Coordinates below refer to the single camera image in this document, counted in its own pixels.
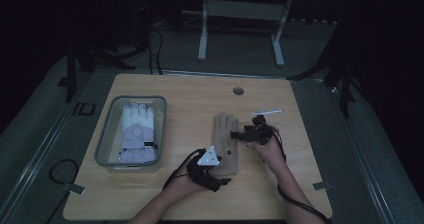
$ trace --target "tan glove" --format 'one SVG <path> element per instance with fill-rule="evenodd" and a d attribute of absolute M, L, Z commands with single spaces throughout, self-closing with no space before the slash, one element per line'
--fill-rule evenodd
<path fill-rule="evenodd" d="M 214 122 L 212 144 L 215 146 L 216 155 L 222 157 L 222 160 L 210 172 L 217 176 L 236 174 L 238 171 L 237 140 L 231 139 L 230 132 L 238 131 L 239 121 L 232 114 L 222 113 L 215 116 Z"/>

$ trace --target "work glove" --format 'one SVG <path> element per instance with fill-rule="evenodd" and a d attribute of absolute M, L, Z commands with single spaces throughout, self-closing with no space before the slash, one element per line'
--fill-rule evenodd
<path fill-rule="evenodd" d="M 148 162 L 156 158 L 154 121 L 153 107 L 136 102 L 123 107 L 121 162 Z"/>
<path fill-rule="evenodd" d="M 212 175 L 224 176 L 237 173 L 237 140 L 231 139 L 230 132 L 238 131 L 238 123 L 238 119 L 232 114 L 222 113 L 215 116 L 212 143 L 217 156 L 222 157 L 222 160 L 210 171 Z"/>

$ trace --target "dark background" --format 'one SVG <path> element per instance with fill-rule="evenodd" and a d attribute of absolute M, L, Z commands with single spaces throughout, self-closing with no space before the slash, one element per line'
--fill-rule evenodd
<path fill-rule="evenodd" d="M 181 22 L 182 9 L 201 10 L 201 0 L 146 1 L 156 13 L 177 24 Z M 66 55 L 70 40 L 87 38 L 113 49 L 117 42 L 142 38 L 142 33 L 136 33 L 134 39 L 125 32 L 132 30 L 125 28 L 125 20 L 130 18 L 126 13 L 137 5 L 140 3 L 134 0 L 0 0 L 0 132 L 49 68 Z M 351 12 L 346 13 L 348 6 Z M 336 41 L 360 46 L 354 76 L 421 199 L 423 10 L 423 0 L 293 0 L 289 14 L 294 20 L 310 23 L 314 19 L 340 22 L 346 39 Z M 331 44 L 327 51 L 334 55 L 341 52 Z"/>

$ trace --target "transparent container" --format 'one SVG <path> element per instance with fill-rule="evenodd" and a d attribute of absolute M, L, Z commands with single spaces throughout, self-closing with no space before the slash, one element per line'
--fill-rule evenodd
<path fill-rule="evenodd" d="M 156 159 L 146 163 L 122 163 L 120 153 L 123 140 L 122 109 L 131 103 L 144 103 L 147 107 L 154 108 L 154 144 Z M 160 157 L 163 148 L 163 134 L 165 128 L 167 103 L 162 96 L 118 96 L 108 111 L 106 123 L 103 126 L 99 143 L 97 144 L 94 158 L 96 162 L 110 171 L 139 171 L 155 172 L 160 168 Z"/>

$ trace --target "gray carpet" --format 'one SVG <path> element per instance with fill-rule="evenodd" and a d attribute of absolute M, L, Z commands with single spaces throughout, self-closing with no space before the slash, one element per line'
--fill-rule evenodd
<path fill-rule="evenodd" d="M 315 65 L 334 30 L 334 26 L 327 24 L 288 23 L 281 41 L 286 66 L 280 68 L 274 64 L 269 36 L 238 30 L 233 30 L 236 34 L 229 34 L 222 28 L 211 29 L 207 60 L 198 62 L 200 34 L 195 23 L 191 24 L 193 26 L 182 29 L 164 30 L 163 26 L 158 29 L 163 35 L 160 64 L 165 74 L 202 72 L 284 78 Z M 159 35 L 152 33 L 151 39 L 156 53 Z M 132 71 L 134 73 L 149 72 L 146 54 L 127 60 L 127 63 L 138 67 Z M 56 86 L 66 73 L 62 60 L 51 69 L 3 132 L 0 137 L 2 201 L 12 192 L 31 157 L 45 143 L 44 138 L 52 136 L 49 131 L 55 126 L 56 118 L 61 113 L 66 114 L 66 121 L 53 136 L 51 151 L 15 210 L 11 223 L 46 223 L 49 217 L 52 217 L 50 223 L 71 223 L 61 215 L 63 204 L 59 206 L 65 192 L 49 178 L 49 170 L 59 160 L 82 161 L 113 78 L 121 72 L 106 63 L 100 64 L 93 74 L 79 71 L 79 92 L 72 103 L 65 104 L 66 90 Z M 372 108 L 352 90 L 356 102 L 349 104 L 351 118 L 345 120 L 337 107 L 337 94 L 316 80 L 324 75 L 325 71 L 308 80 L 293 82 L 293 90 L 322 177 L 331 185 L 328 195 L 334 213 L 333 223 L 422 223 L 422 203 L 408 182 Z M 73 115 L 77 102 L 95 104 L 94 114 Z M 69 180 L 74 170 L 72 165 L 64 163 L 54 175 L 60 180 Z M 368 182 L 370 175 L 375 182 Z M 381 199 L 375 200 L 375 186 L 381 192 L 377 196 L 382 196 L 387 205 L 379 202 Z M 381 206 L 386 206 L 389 211 L 382 213 Z"/>

